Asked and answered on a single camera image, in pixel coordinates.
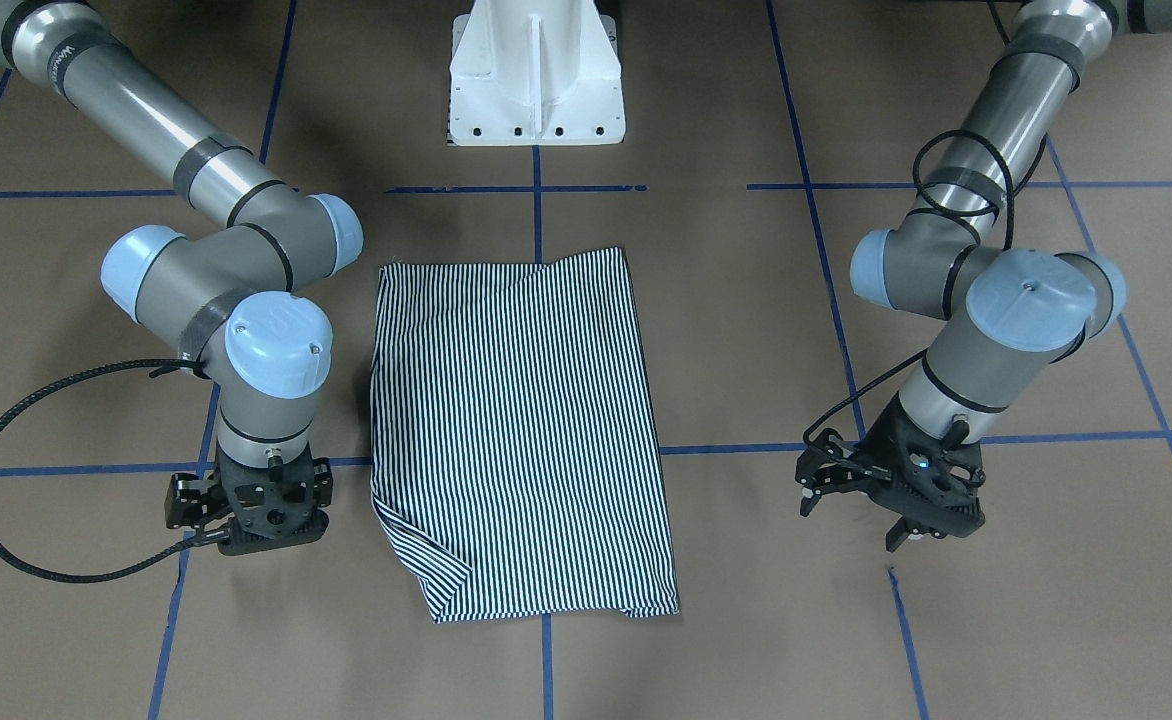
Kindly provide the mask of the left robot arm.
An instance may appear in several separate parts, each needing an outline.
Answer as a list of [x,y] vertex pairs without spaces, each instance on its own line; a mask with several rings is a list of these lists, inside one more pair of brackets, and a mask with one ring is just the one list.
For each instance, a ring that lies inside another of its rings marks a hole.
[[912,165],[915,201],[871,231],[850,265],[856,296],[943,328],[900,364],[905,382],[859,441],[824,419],[796,462],[802,516],[856,493],[897,515],[886,550],[984,525],[982,441],[1051,364],[1108,332],[1127,301],[1093,252],[1016,247],[1015,208],[1062,106],[1113,38],[1172,33],[1172,1],[1029,1],[941,159]]

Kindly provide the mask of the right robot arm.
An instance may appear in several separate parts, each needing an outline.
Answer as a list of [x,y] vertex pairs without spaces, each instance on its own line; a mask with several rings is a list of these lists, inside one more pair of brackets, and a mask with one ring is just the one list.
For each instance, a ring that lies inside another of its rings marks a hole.
[[173,480],[166,523],[225,518],[211,537],[229,555],[320,538],[333,478],[312,455],[311,429],[333,327],[299,290],[357,259],[357,215],[272,174],[83,1],[0,1],[0,67],[50,88],[220,225],[202,240],[143,225],[114,243],[100,270],[132,322],[222,389],[214,470]]

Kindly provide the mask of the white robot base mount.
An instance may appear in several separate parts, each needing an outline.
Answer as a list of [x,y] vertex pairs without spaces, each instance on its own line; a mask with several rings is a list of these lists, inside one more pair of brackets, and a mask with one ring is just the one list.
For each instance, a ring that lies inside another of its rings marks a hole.
[[455,147],[622,143],[616,1],[475,1],[452,23]]

